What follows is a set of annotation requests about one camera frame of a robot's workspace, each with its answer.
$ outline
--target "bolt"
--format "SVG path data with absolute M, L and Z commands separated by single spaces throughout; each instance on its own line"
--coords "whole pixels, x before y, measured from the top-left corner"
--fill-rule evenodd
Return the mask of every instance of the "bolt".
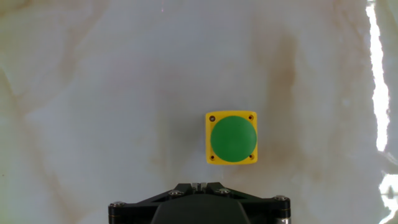
M 285 196 L 283 196 L 283 195 L 276 195 L 276 196 L 274 197 L 274 199 L 275 199 L 275 200 L 287 200 L 288 198 L 285 197 Z
M 109 206 L 110 207 L 123 207 L 126 203 L 124 202 L 113 202 Z
M 172 190 L 169 192 L 169 195 L 172 197 L 178 197 L 178 196 L 183 196 L 184 192 L 179 191 L 179 190 Z
M 229 193 L 231 193 L 231 191 L 228 190 L 228 189 L 218 189 L 218 190 L 216 190 L 216 193 L 219 193 L 219 194 L 229 194 Z

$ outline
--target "round button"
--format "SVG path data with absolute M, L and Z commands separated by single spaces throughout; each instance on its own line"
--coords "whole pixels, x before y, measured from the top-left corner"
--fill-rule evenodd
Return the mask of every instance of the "round button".
M 248 120 L 240 116 L 228 116 L 216 123 L 210 142 L 219 158 L 228 162 L 239 162 L 253 153 L 257 134 Z

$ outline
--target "brown stain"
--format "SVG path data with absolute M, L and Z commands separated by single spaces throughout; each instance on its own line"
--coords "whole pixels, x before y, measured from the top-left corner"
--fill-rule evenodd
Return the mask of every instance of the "brown stain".
M 79 6 L 81 6 L 81 2 L 76 0 L 64 1 L 61 2 L 61 4 L 63 7 L 71 11 L 78 10 Z M 75 73 L 76 64 L 78 63 L 78 58 L 75 57 L 75 48 L 87 33 L 89 33 L 90 29 L 96 24 L 96 21 L 100 19 L 108 8 L 108 5 L 109 0 L 95 1 L 95 3 L 91 5 L 93 7 L 92 15 L 81 21 L 79 24 L 69 27 L 67 38 L 63 43 L 63 58 L 56 70 L 59 75 L 47 75 L 47 77 L 40 81 L 37 88 L 30 89 L 21 96 L 18 96 L 19 101 L 23 102 L 21 103 L 21 110 L 23 113 L 29 113 L 37 108 L 45 106 L 45 104 L 56 97 L 70 84 L 74 78 L 73 74 Z

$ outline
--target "green button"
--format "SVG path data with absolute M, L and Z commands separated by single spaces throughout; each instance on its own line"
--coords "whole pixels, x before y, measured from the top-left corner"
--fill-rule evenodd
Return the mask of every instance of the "green button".
M 222 160 L 239 162 L 253 153 L 257 134 L 248 120 L 240 116 L 228 116 L 216 123 L 210 142 L 214 153 Z

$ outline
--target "white marble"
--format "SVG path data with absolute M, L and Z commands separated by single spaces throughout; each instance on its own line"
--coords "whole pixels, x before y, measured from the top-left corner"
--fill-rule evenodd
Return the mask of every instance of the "white marble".
M 107 223 L 110 202 L 213 181 L 290 197 L 294 223 L 386 223 L 396 18 L 386 0 L 2 0 L 0 223 Z M 257 164 L 206 163 L 215 110 L 257 112 Z

